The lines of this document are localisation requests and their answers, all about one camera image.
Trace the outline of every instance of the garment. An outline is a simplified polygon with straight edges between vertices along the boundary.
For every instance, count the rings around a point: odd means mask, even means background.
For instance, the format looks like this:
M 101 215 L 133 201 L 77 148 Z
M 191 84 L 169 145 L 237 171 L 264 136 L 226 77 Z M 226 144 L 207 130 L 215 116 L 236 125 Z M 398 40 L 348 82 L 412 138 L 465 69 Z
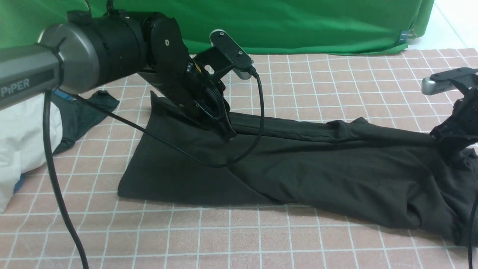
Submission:
M 40 94 L 0 111 L 0 213 L 13 196 L 21 174 L 42 166 L 43 102 Z M 52 150 L 60 144 L 63 125 L 60 110 L 50 109 L 50 138 Z
M 230 119 L 238 136 L 226 145 L 152 93 L 147 130 L 205 162 L 224 163 L 251 145 L 259 126 L 255 115 Z M 205 206 L 300 203 L 389 228 L 422 229 L 463 246 L 477 167 L 473 150 L 447 165 L 430 135 L 363 118 L 326 124 L 266 118 L 257 148 L 228 168 L 208 168 L 144 135 L 118 195 Z
M 109 112 L 115 110 L 120 103 L 105 90 L 95 92 L 88 101 Z M 52 103 L 59 108 L 63 122 L 63 138 L 53 154 L 62 153 L 73 147 L 89 129 L 106 118 L 105 114 L 78 100 L 68 100 L 62 96 L 52 95 Z

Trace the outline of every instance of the cable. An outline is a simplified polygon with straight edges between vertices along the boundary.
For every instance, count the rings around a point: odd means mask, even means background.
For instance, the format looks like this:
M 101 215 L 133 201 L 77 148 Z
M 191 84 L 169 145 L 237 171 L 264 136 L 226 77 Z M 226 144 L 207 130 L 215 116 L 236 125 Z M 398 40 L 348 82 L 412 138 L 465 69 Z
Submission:
M 256 70 L 253 69 L 253 70 L 251 71 L 251 73 L 252 73 L 252 76 L 257 80 L 257 87 L 258 87 L 258 89 L 259 89 L 259 102 L 260 102 L 260 105 L 261 105 L 261 120 L 260 120 L 260 124 L 259 124 L 259 132 L 258 132 L 258 134 L 257 134 L 256 139 L 255 139 L 254 142 L 252 143 L 252 145 L 251 145 L 243 154 L 241 154 L 239 157 L 233 159 L 232 161 L 229 161 L 229 162 L 224 163 L 224 164 L 208 164 L 208 163 L 206 163 L 206 162 L 204 162 L 204 161 L 202 161 L 202 160 L 200 160 L 200 159 L 198 159 L 198 158 L 192 156 L 191 154 L 185 152 L 184 150 L 182 150 L 182 149 L 180 149 L 180 148 L 174 146 L 173 144 L 167 142 L 166 140 L 160 138 L 159 136 L 157 136 L 157 135 L 151 133 L 150 131 L 144 129 L 143 127 L 141 127 L 141 126 L 139 126 L 139 125 L 137 125 L 137 124 L 134 124 L 134 123 L 132 123 L 132 122 L 130 122 L 130 121 L 124 119 L 124 118 L 121 118 L 121 117 L 119 117 L 119 116 L 117 116 L 117 115 L 115 115 L 115 114 L 113 114 L 113 113 L 111 113 L 111 112 L 108 112 L 108 111 L 106 111 L 106 110 L 104 110 L 104 109 L 102 109 L 102 108 L 100 108 L 100 107 L 98 107 L 98 106 L 96 106 L 96 105 L 94 105 L 94 104 L 88 102 L 88 100 L 84 99 L 84 98 L 81 97 L 81 96 L 78 96 L 78 95 L 70 95 L 70 96 L 76 98 L 77 100 L 82 101 L 84 104 L 88 105 L 89 107 L 91 107 L 91 108 L 93 108 L 93 109 L 95 109 L 95 110 L 97 110 L 97 111 L 99 111 L 99 112 L 101 112 L 101 113 L 104 113 L 104 114 L 108 115 L 109 117 L 111 117 L 111 118 L 113 118 L 113 119 L 115 119 L 115 120 L 118 120 L 118 121 L 120 121 L 120 122 L 122 122 L 122 123 L 124 123 L 124 124 L 127 124 L 127 125 L 129 125 L 129 126 L 135 128 L 135 129 L 137 129 L 137 130 L 139 130 L 139 131 L 141 131 L 141 132 L 143 132 L 143 133 L 149 135 L 149 136 L 152 137 L 153 139 L 155 139 L 155 140 L 157 140 L 157 141 L 159 141 L 159 142 L 161 142 L 161 143 L 163 143 L 163 144 L 165 144 L 165 145 L 167 145 L 167 146 L 169 146 L 169 147 L 171 147 L 171 148 L 173 148 L 173 149 L 175 149 L 175 150 L 177 150 L 177 151 L 179 151 L 179 152 L 185 154 L 186 156 L 190 157 L 191 159 L 193 159 L 193 160 L 195 160 L 195 161 L 197 161 L 197 162 L 199 162 L 199 163 L 201 163 L 201 164 L 203 164 L 203 165 L 205 165 L 205 166 L 207 166 L 207 167 L 211 167 L 211 168 L 225 168 L 225 167 L 229 167 L 229 166 L 231 166 L 231 165 L 233 165 L 233 164 L 235 164 L 235 163 L 238 163 L 238 162 L 240 162 L 241 160 L 243 160 L 245 157 L 247 157 L 247 156 L 256 148 L 257 144 L 258 144 L 259 141 L 261 140 L 262 134 L 264 133 L 264 121 L 265 121 L 265 115 L 264 115 L 265 113 L 264 113 L 264 111 L 265 111 L 265 109 L 264 109 L 264 93 L 262 92 L 262 82 L 261 82 L 261 78 L 259 77 L 259 74 L 257 73 Z
M 473 269 L 473 220 L 478 206 L 478 196 L 475 198 L 475 202 L 471 207 L 470 220 L 468 220 L 468 269 Z
M 91 14 L 91 5 L 89 4 L 89 1 L 88 1 L 88 0 L 85 0 L 85 4 L 86 4 L 87 7 L 88 7 L 88 12 Z
M 113 0 L 106 1 L 106 11 L 108 11 L 109 14 L 113 14 L 115 12 Z
M 55 165 L 53 162 L 53 153 L 52 153 L 52 143 L 50 138 L 50 108 L 51 108 L 51 99 L 52 91 L 48 90 L 45 92 L 45 99 L 43 104 L 43 146 L 45 149 L 46 165 L 48 167 L 48 174 L 50 175 L 50 181 L 53 187 L 53 193 L 55 194 L 56 203 L 60 209 L 61 217 L 65 222 L 66 228 L 70 232 L 73 241 L 75 242 L 76 248 L 80 254 L 81 263 L 83 264 L 83 269 L 89 269 L 87 255 L 85 249 L 81 244 L 80 237 L 75 231 L 75 227 L 71 223 L 71 219 L 68 215 L 68 210 L 66 209 L 65 201 L 63 200 L 63 195 L 61 194 L 60 184 L 58 183 L 58 177 L 55 171 Z

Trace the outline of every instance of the green backdrop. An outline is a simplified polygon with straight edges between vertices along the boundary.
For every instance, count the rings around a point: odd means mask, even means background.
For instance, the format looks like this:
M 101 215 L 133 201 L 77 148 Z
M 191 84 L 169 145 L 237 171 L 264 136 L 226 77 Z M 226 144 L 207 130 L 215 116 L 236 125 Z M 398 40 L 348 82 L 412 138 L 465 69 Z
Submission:
M 106 0 L 90 0 L 94 16 Z M 390 54 L 401 31 L 420 37 L 433 0 L 116 0 L 130 11 L 159 11 L 175 17 L 195 54 L 210 47 L 217 28 L 250 54 Z M 0 47 L 26 45 L 41 30 L 64 22 L 68 10 L 86 10 L 83 0 L 0 0 Z

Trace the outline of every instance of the black cloth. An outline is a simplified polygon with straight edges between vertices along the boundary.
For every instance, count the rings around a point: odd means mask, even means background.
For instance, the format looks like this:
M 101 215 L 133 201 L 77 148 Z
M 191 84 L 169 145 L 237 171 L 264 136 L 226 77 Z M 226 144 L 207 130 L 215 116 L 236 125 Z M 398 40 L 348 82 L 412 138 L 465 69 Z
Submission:
M 226 145 L 152 93 L 147 130 L 203 161 L 223 163 L 250 146 L 259 126 L 255 115 L 230 119 L 238 136 Z M 477 167 L 471 149 L 447 165 L 430 135 L 363 118 L 326 124 L 266 118 L 257 148 L 229 168 L 205 167 L 144 135 L 118 195 L 205 206 L 300 203 L 464 246 Z
M 95 92 L 88 101 L 96 106 L 113 112 L 120 101 L 105 90 Z M 78 100 L 67 100 L 56 94 L 52 95 L 52 103 L 60 110 L 63 124 L 63 138 L 53 152 L 62 153 L 72 148 L 87 131 L 102 122 L 107 116 Z

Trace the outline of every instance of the table surface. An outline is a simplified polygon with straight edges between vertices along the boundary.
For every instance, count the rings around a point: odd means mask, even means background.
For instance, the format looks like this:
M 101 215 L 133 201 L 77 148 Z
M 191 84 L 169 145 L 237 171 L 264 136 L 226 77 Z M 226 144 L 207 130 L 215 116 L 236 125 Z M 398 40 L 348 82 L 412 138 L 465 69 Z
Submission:
M 452 68 L 478 67 L 474 49 L 252 57 L 267 116 L 319 123 L 364 117 L 418 132 L 446 119 L 462 97 L 457 90 L 424 96 L 421 80 Z M 232 73 L 224 83 L 233 111 L 259 114 L 255 81 Z M 134 75 L 102 89 L 120 100 L 115 113 L 146 126 L 150 85 Z M 140 132 L 108 118 L 55 158 L 90 268 L 467 268 L 466 250 L 439 237 L 305 206 L 209 209 L 118 199 L 118 182 L 140 138 Z M 29 173 L 0 224 L 0 269 L 81 268 L 45 166 Z

